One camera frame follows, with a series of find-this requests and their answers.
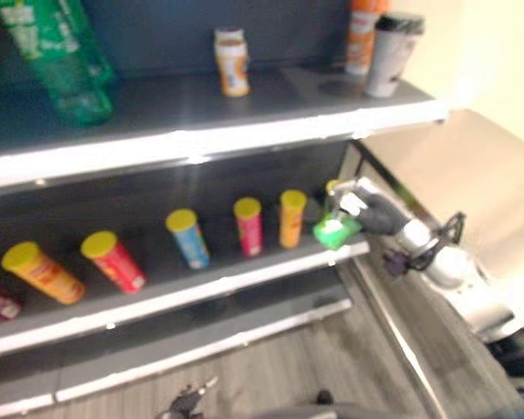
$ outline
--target metal shelf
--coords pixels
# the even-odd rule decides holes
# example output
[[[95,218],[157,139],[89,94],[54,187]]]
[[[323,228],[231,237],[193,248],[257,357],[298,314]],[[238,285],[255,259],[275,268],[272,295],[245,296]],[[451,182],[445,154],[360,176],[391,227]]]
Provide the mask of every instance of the metal shelf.
[[[0,355],[231,294],[369,251],[362,236],[354,237],[338,251],[327,251],[314,240],[309,228],[297,248],[285,251],[277,243],[278,227],[266,223],[265,250],[255,258],[245,258],[233,245],[237,242],[234,229],[205,223],[207,237],[218,237],[219,244],[210,247],[212,263],[201,271],[193,271],[184,263],[166,231],[129,238],[125,245],[148,278],[144,289],[135,295],[118,291],[80,254],[66,255],[60,261],[85,279],[86,296],[73,306],[62,306],[39,292],[31,293],[17,319],[0,323]]]
[[[363,138],[377,129],[444,120],[440,102],[402,83],[388,99],[362,94],[341,70],[292,67],[251,74],[252,93],[227,99],[211,75],[130,79],[113,91],[101,127],[67,126],[41,91],[0,97],[0,194],[151,164]]]
[[[325,268],[232,297],[7,355],[0,358],[0,416],[136,380],[351,306],[335,270]]]

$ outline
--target floor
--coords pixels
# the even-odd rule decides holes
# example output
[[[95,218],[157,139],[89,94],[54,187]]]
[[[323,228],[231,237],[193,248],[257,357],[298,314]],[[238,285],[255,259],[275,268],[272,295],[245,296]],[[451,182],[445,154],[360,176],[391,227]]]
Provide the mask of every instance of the floor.
[[[383,276],[376,270],[375,257],[359,258],[358,264],[364,274]],[[330,389],[338,402],[431,417],[424,392],[382,330],[362,289],[353,279],[346,284],[355,304],[345,313],[26,418],[154,418],[186,384],[199,386],[213,375],[220,381],[200,406],[208,418],[248,416],[310,403],[321,388]],[[400,286],[377,278],[377,284],[385,297],[396,293],[397,306],[391,308],[397,321],[410,325],[403,331],[418,348],[416,355],[448,417],[516,417],[522,412],[520,397],[464,325],[454,315],[437,312],[434,304],[424,310],[427,299],[425,304],[437,303],[436,296],[415,281]]]

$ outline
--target beige wall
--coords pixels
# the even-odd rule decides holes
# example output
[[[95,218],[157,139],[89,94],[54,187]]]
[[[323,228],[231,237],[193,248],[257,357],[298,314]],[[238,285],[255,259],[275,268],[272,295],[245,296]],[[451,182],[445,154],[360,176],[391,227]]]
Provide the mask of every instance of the beige wall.
[[[524,140],[524,0],[391,0],[427,29],[404,77]]]

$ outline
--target dark gray shelf back panel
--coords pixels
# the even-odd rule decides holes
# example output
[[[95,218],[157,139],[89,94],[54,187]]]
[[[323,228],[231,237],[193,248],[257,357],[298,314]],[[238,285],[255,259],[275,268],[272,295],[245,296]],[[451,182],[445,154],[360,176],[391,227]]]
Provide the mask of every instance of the dark gray shelf back panel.
[[[243,196],[257,197],[266,211],[275,205],[277,218],[279,194],[321,192],[337,175],[345,147],[328,143],[0,196],[0,256],[23,240],[54,256],[77,251],[96,230],[122,237],[163,230],[168,213],[182,207],[193,208],[200,220],[232,219],[232,205]]]
[[[344,54],[346,0],[82,0],[122,77],[213,72],[213,29],[245,28],[252,67]],[[0,84],[32,79],[0,24]]]

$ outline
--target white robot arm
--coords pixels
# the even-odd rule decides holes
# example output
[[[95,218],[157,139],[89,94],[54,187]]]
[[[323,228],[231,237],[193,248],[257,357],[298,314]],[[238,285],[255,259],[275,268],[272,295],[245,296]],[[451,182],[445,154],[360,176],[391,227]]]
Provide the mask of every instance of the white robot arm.
[[[488,285],[487,275],[459,246],[463,214],[433,230],[361,177],[335,184],[328,191],[327,215],[353,217],[370,234],[396,239],[401,251],[384,255],[393,275],[423,273],[428,286],[442,295],[514,378],[524,395],[524,319]]]

